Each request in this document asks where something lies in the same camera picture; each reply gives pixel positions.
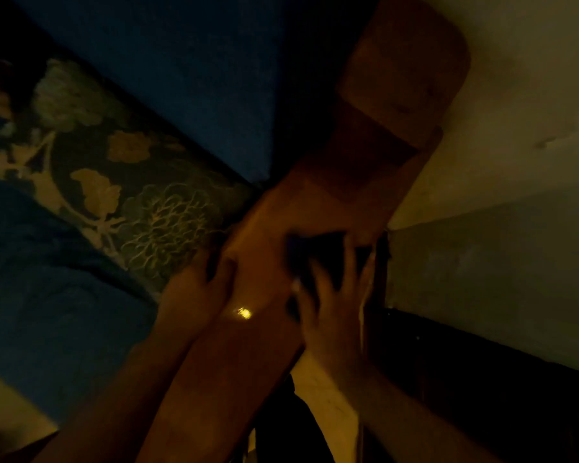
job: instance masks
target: left hand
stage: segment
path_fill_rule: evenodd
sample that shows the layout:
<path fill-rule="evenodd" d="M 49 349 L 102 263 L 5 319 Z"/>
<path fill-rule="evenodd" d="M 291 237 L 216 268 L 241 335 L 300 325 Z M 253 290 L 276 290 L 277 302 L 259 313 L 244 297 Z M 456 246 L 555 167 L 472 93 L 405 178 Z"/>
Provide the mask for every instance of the left hand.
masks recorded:
<path fill-rule="evenodd" d="M 199 249 L 191 264 L 167 283 L 151 336 L 188 344 L 224 308 L 232 294 L 236 263 L 222 258 L 215 277 L 206 281 L 209 256 L 208 250 Z"/>

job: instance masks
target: right hand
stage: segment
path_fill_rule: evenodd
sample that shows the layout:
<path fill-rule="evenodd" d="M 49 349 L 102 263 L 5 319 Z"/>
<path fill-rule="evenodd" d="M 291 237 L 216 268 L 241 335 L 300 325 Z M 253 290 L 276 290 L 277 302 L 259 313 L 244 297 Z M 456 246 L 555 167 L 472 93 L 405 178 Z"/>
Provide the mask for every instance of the right hand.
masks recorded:
<path fill-rule="evenodd" d="M 326 270 L 317 261 L 310 261 L 320 299 L 319 312 L 298 279 L 292 286 L 305 345 L 334 381 L 349 378 L 363 368 L 359 312 L 375 271 L 375 247 L 360 276 L 350 235 L 344 239 L 344 252 L 345 272 L 339 291 L 335 291 Z"/>

